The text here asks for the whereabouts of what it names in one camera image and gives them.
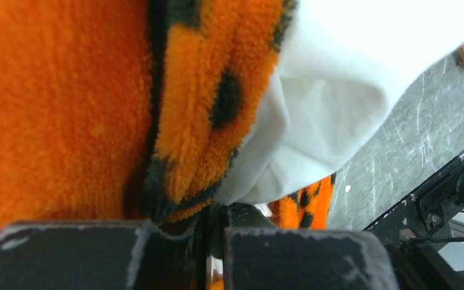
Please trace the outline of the orange patterned pillowcase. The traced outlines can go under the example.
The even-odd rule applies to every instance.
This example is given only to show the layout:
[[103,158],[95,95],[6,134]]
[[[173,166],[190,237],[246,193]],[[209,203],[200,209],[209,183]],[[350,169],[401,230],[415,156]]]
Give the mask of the orange patterned pillowcase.
[[150,221],[208,249],[295,1],[0,1],[0,230]]

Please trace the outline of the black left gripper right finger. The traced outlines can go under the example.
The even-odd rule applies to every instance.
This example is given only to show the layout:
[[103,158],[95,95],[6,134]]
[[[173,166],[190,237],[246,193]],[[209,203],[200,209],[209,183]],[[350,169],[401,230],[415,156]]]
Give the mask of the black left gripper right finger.
[[283,229],[252,205],[213,205],[213,289],[398,289],[388,252],[365,231]]

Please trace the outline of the white pillow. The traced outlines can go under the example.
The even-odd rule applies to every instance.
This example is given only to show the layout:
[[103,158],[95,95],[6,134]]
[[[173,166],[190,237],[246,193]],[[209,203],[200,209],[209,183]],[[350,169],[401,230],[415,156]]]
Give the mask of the white pillow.
[[338,170],[463,43],[464,1],[300,1],[216,201],[275,201]]

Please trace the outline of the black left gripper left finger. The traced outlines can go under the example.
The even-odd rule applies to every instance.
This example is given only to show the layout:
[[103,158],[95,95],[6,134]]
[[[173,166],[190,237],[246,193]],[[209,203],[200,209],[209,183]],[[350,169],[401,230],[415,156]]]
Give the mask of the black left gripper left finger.
[[206,251],[150,221],[15,222],[0,230],[0,289],[205,289]]

